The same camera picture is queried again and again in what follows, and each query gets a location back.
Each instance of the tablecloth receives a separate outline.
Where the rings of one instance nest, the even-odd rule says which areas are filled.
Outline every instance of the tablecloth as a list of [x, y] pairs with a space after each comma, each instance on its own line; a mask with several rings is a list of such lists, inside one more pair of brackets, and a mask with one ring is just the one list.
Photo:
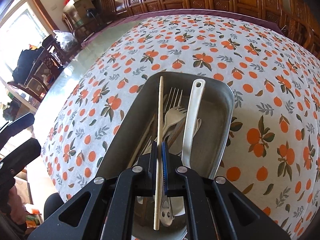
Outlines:
[[319, 67], [301, 46], [258, 25], [206, 15], [148, 18], [74, 88], [42, 157], [66, 201], [94, 178], [149, 76], [176, 71], [221, 80], [235, 109], [218, 175], [297, 239], [318, 209]]

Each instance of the stainless steel tray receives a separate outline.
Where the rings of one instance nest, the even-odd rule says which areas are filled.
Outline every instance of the stainless steel tray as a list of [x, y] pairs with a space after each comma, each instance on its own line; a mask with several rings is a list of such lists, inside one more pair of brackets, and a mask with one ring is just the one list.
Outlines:
[[[112, 178], [118, 176], [127, 168], [146, 127], [157, 111], [161, 75], [164, 77], [164, 94], [169, 94], [171, 87], [182, 89], [181, 106], [188, 107], [192, 83], [199, 76], [160, 72], [149, 77], [112, 140], [98, 169], [97, 176], [103, 176], [106, 179]], [[198, 113], [198, 118], [202, 119], [202, 124], [193, 140], [190, 164], [191, 168], [197, 171], [200, 176], [213, 179], [228, 139], [234, 95], [227, 84], [207, 77], [201, 78], [206, 81]], [[180, 240], [186, 232], [185, 216], [176, 217], [170, 227], [161, 227], [159, 231], [152, 229], [153, 219], [151, 220], [151, 226], [146, 224], [144, 227], [134, 222], [134, 236], [141, 240]]]

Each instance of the metal bolt head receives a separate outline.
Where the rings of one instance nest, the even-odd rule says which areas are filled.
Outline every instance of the metal bolt head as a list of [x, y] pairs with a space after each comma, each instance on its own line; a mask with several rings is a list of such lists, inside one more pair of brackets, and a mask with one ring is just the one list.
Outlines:
[[225, 182], [226, 182], [226, 179], [224, 177], [221, 177], [221, 176], [216, 177], [216, 183], [225, 184]]
[[180, 166], [177, 168], [177, 171], [180, 173], [186, 173], [188, 171], [188, 168], [185, 166]]
[[94, 180], [93, 180], [93, 182], [95, 183], [95, 184], [102, 184], [103, 183], [103, 181], [104, 181], [104, 178], [103, 177], [96, 177], [96, 178], [94, 178]]
[[132, 167], [132, 171], [135, 173], [139, 173], [143, 170], [143, 168], [141, 166], [134, 166]]

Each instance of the chopstick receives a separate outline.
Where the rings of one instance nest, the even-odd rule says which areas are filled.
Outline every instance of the chopstick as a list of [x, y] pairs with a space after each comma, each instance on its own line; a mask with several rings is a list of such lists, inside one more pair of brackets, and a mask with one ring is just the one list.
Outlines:
[[148, 133], [149, 133], [150, 126], [151, 126], [152, 122], [154, 121], [154, 119], [155, 119], [155, 116], [152, 117], [151, 121], [149, 122], [149, 124], [148, 124], [148, 126], [147, 126], [147, 129], [145, 130], [144, 134], [142, 135], [142, 138], [141, 138], [141, 140], [140, 140], [140, 142], [139, 142], [136, 150], [134, 151], [134, 153], [133, 153], [133, 155], [132, 155], [132, 157], [131, 157], [131, 160], [130, 160], [128, 166], [127, 166], [127, 169], [132, 166], [134, 160], [136, 159], [137, 154], [138, 154], [138, 152], [139, 152], [139, 150], [140, 150], [140, 148], [141, 148], [144, 140], [146, 139], [146, 137], [147, 137], [147, 135], [148, 135]]
[[184, 120], [180, 123], [179, 127], [176, 128], [170, 139], [168, 139], [168, 149], [170, 149], [170, 147], [172, 146], [172, 144], [174, 143], [174, 141], [177, 139], [177, 137], [179, 136], [179, 134], [182, 132], [182, 130], [184, 129], [184, 126], [186, 124], [186, 119], [184, 118]]
[[[158, 138], [162, 138], [162, 129], [163, 129], [163, 76], [160, 77], [160, 84], [159, 84]], [[154, 215], [154, 221], [153, 221], [154, 230], [159, 230], [159, 225], [160, 225], [160, 206], [161, 206], [162, 185], [163, 185], [161, 144], [162, 144], [162, 139], [158, 139], [155, 215]]]

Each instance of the chair backrest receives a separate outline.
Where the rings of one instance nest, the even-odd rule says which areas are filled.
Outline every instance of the chair backrest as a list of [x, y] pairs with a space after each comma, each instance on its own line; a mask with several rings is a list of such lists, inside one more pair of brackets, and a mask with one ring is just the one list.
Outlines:
[[313, 32], [314, 39], [313, 43], [310, 45], [310, 52], [316, 56], [318, 59], [320, 59], [320, 35]]
[[284, 10], [281, 12], [280, 27], [286, 37], [305, 49], [313, 43], [313, 32], [310, 26]]
[[62, 13], [62, 22], [67, 27], [69, 32], [73, 33], [75, 31], [76, 27], [68, 14]]
[[97, 31], [99, 28], [99, 23], [96, 19], [91, 19], [89, 22], [82, 24], [77, 27], [73, 32], [79, 43], [82, 43], [89, 35]]
[[36, 93], [34, 93], [31, 89], [25, 87], [24, 85], [20, 85], [20, 84], [16, 84], [14, 81], [10, 81], [7, 83], [8, 85], [20, 89], [23, 92], [25, 92], [26, 94], [32, 96], [33, 98], [35, 98], [36, 100], [38, 100], [40, 103], [42, 102], [43, 98], [41, 98], [39, 95], [37, 95]]
[[49, 52], [52, 52], [52, 48], [53, 48], [53, 52], [55, 53], [55, 55], [58, 57], [59, 61], [65, 65], [68, 64], [70, 62], [70, 59], [67, 55], [67, 53], [65, 53], [61, 47], [60, 44], [57, 42], [57, 40], [53, 37], [53, 35], [49, 35], [48, 37], [46, 37], [43, 42], [42, 42], [42, 47], [44, 49], [47, 49]]
[[28, 85], [31, 78], [36, 79], [35, 74], [41, 64], [44, 64], [50, 70], [54, 78], [57, 78], [61, 73], [62, 65], [66, 63], [65, 53], [62, 51], [55, 39], [46, 39], [44, 40], [43, 45], [45, 45], [44, 50], [33, 64], [29, 76], [24, 83], [25, 85]]

